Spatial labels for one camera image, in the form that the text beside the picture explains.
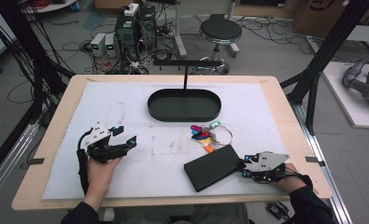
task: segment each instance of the person's hand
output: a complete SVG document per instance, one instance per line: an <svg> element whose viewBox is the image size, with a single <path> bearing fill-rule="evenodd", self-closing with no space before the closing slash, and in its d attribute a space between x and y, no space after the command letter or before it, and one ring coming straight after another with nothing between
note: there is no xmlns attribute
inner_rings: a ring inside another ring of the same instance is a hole
<svg viewBox="0 0 369 224"><path fill-rule="evenodd" d="M292 163L286 163L286 172L297 172L297 170ZM304 181L298 176L284 177L278 182L274 183L274 185L288 193L292 193L293 191L306 186Z"/></svg>
<svg viewBox="0 0 369 224"><path fill-rule="evenodd" d="M109 163L103 164L89 158L88 161L88 192L84 202L90 205L94 211L99 209L100 204L105 199L111 183L114 169L122 158L117 158Z"/></svg>

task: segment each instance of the black stool seat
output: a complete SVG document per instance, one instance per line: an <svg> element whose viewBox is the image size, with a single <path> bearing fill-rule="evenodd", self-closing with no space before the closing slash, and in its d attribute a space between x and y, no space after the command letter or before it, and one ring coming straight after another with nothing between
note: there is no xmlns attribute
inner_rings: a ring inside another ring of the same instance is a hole
<svg viewBox="0 0 369 224"><path fill-rule="evenodd" d="M242 29L233 21L209 19L202 22L199 33L204 39L213 43L228 45L239 40Z"/></svg>

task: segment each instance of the black wallet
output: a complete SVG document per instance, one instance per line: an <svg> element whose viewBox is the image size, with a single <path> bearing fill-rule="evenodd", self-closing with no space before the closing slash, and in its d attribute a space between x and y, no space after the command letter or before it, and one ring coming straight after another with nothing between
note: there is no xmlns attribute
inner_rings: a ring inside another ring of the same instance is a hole
<svg viewBox="0 0 369 224"><path fill-rule="evenodd" d="M234 148L228 145L184 164L184 170L199 192L237 171L239 162Z"/></svg>

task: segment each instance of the chair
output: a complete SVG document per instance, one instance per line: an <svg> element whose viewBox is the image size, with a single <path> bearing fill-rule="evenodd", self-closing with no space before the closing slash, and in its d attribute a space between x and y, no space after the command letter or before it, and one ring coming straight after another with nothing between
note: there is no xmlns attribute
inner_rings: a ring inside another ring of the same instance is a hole
<svg viewBox="0 0 369 224"><path fill-rule="evenodd" d="M199 75L212 75L217 73L219 75L228 75L230 73L230 65L223 59L219 58L220 45L230 45L240 39L242 29L233 21L224 19L223 17L213 17L201 23L199 34L204 39L216 43L213 54L210 57L202 58L201 61L220 61L222 65L216 67L197 67Z"/></svg>

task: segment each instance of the oval black tray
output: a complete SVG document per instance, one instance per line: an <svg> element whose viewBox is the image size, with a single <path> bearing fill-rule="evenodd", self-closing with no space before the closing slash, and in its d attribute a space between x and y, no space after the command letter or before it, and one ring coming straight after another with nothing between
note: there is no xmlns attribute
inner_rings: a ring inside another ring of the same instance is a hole
<svg viewBox="0 0 369 224"><path fill-rule="evenodd" d="M207 90L163 89L149 97L148 106L149 114L160 121L205 122L219 115L221 100Z"/></svg>

